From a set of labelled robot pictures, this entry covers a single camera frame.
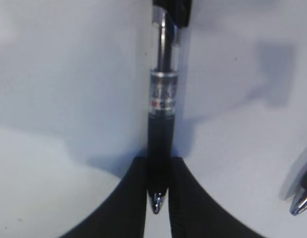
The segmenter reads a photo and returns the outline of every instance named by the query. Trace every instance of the silver pen tip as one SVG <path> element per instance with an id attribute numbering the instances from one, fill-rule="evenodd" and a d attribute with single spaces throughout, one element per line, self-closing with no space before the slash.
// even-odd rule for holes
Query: silver pen tip
<path id="1" fill-rule="evenodd" d="M 150 197 L 151 208 L 154 214 L 158 214 L 162 208 L 164 196 L 161 193 L 155 193 Z"/>
<path id="2" fill-rule="evenodd" d="M 293 199 L 290 213 L 296 216 L 305 209 L 307 209 L 307 191 L 301 187 Z"/>

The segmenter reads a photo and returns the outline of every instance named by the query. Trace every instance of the metal pen tip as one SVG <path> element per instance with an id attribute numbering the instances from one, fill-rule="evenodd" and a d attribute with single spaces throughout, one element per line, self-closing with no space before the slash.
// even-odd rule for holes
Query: metal pen tip
<path id="1" fill-rule="evenodd" d="M 154 214 L 158 214 L 162 208 L 164 196 L 161 193 L 155 193 L 150 197 L 151 208 Z"/>
<path id="2" fill-rule="evenodd" d="M 293 199 L 290 213 L 296 216 L 302 213 L 305 209 L 307 209 L 307 191 L 301 187 Z"/>

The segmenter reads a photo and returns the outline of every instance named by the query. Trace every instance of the metal ring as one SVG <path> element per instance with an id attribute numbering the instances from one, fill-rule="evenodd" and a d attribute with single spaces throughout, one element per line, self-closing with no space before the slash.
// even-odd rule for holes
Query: metal ring
<path id="1" fill-rule="evenodd" d="M 178 72 L 157 72 L 157 71 L 154 71 L 154 70 L 151 70 L 151 75 L 152 76 L 156 76 L 156 77 L 159 77 L 159 78 L 173 78 L 173 77 L 177 77 L 178 76 Z"/>

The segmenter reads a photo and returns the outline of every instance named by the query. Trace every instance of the transparent pen barrel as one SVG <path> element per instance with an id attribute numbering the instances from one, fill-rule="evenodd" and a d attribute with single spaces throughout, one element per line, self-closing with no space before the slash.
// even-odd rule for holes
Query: transparent pen barrel
<path id="1" fill-rule="evenodd" d="M 179 30 L 169 14 L 161 7 L 153 7 L 151 70 L 177 72 L 179 64 Z"/>
<path id="2" fill-rule="evenodd" d="M 169 14 L 153 7 L 150 77 L 150 114 L 169 118 L 175 114 L 179 64 L 179 30 Z"/>

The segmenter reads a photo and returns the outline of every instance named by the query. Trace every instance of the ballpoint tip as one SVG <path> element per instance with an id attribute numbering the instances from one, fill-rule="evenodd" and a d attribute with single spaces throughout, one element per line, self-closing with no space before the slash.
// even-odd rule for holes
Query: ballpoint tip
<path id="1" fill-rule="evenodd" d="M 155 193 L 150 198 L 151 208 L 154 214 L 158 214 L 162 208 L 164 196 L 161 193 Z"/>
<path id="2" fill-rule="evenodd" d="M 307 191 L 302 187 L 293 199 L 292 206 L 290 208 L 290 213 L 296 216 L 307 209 Z"/>

